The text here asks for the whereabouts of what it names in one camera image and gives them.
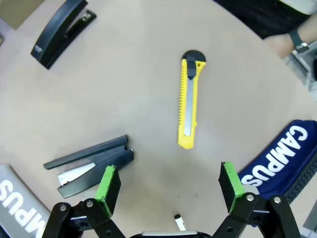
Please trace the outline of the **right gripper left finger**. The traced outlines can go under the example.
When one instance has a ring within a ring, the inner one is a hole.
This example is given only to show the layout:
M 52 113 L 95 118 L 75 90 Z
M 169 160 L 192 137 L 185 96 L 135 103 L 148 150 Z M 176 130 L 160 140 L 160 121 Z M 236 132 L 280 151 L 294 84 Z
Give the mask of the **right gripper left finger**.
M 80 238 L 93 230 L 100 238 L 123 238 L 125 235 L 111 219 L 121 187 L 116 166 L 107 166 L 94 198 L 71 206 L 59 202 L 52 208 L 42 237 Z

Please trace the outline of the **person's left hand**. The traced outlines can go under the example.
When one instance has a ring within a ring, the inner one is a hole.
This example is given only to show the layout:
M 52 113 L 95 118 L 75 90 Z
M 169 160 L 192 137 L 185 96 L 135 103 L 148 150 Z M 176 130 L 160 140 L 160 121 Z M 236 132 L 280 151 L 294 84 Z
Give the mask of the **person's left hand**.
M 269 36 L 263 39 L 263 41 L 281 59 L 290 55 L 294 50 L 294 44 L 289 34 Z

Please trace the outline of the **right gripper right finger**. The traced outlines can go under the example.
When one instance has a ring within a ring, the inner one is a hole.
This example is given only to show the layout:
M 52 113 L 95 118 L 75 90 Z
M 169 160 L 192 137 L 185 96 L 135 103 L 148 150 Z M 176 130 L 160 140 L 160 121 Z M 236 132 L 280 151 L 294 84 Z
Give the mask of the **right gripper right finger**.
M 228 215 L 213 238 L 239 238 L 247 225 L 257 227 L 264 238 L 301 236 L 291 207 L 283 195 L 264 199 L 246 191 L 231 162 L 222 162 L 218 182 Z

